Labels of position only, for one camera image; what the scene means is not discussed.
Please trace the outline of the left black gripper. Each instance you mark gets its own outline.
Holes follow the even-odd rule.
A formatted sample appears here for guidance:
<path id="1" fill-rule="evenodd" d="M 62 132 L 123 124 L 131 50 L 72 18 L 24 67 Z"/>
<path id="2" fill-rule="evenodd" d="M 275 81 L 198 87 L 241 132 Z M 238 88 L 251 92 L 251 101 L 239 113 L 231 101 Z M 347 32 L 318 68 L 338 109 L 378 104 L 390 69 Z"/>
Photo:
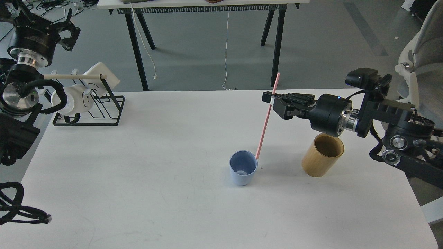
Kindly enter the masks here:
<path id="1" fill-rule="evenodd" d="M 50 66 L 54 51 L 59 43 L 66 51 L 72 51 L 79 38 L 80 28 L 71 21 L 72 9 L 68 10 L 64 21 L 59 27 L 44 24 L 43 21 L 24 20 L 22 0 L 0 1 L 0 22 L 14 25 L 14 33 L 8 47 L 9 55 L 17 64 L 27 66 Z"/>

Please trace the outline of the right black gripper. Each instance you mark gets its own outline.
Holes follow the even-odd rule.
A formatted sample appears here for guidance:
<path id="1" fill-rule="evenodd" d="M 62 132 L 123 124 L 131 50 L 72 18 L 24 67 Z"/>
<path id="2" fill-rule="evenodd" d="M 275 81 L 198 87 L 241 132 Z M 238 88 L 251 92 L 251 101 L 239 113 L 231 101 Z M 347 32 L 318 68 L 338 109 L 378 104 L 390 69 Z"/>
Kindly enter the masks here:
<path id="1" fill-rule="evenodd" d="M 273 110 L 283 120 L 307 119 L 313 130 L 333 137 L 344 131 L 345 116 L 352 110 L 352 101 L 330 94 L 323 94 L 316 100 L 312 94 L 266 91 L 262 94 L 262 101 L 271 103 L 273 97 L 282 99 L 282 102 L 274 102 Z"/>

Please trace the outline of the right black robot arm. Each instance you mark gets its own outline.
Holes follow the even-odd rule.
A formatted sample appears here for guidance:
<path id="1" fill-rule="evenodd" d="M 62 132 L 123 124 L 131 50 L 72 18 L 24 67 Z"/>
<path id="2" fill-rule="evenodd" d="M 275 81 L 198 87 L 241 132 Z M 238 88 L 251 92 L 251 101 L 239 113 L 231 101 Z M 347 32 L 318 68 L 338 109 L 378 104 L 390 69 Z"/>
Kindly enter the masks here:
<path id="1" fill-rule="evenodd" d="M 378 145 L 370 157 L 385 162 L 438 188 L 443 186 L 442 137 L 434 122 L 416 113 L 414 105 L 386 99 L 384 93 L 361 90 L 361 107 L 352 108 L 350 98 L 323 94 L 274 94 L 264 92 L 262 101 L 273 104 L 273 110 L 285 120 L 293 117 L 310 120 L 315 131 L 338 137 L 345 131 L 359 137 L 372 134 Z"/>

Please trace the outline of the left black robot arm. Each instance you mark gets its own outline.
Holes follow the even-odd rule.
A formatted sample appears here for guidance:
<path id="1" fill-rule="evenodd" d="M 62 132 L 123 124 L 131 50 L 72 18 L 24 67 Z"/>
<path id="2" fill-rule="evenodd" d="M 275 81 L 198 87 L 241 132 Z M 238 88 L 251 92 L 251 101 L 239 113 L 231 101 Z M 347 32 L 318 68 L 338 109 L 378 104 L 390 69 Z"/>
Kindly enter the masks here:
<path id="1" fill-rule="evenodd" d="M 34 126 L 39 114 L 51 114 L 65 107 L 67 95 L 61 83 L 45 79 L 39 68 L 53 61 L 57 44 L 71 51 L 80 29 L 71 22 L 51 22 L 32 13 L 22 0 L 1 1 L 1 22 L 14 27 L 10 58 L 1 59 L 1 164 L 10 166 L 22 159 L 35 142 L 40 129 Z"/>

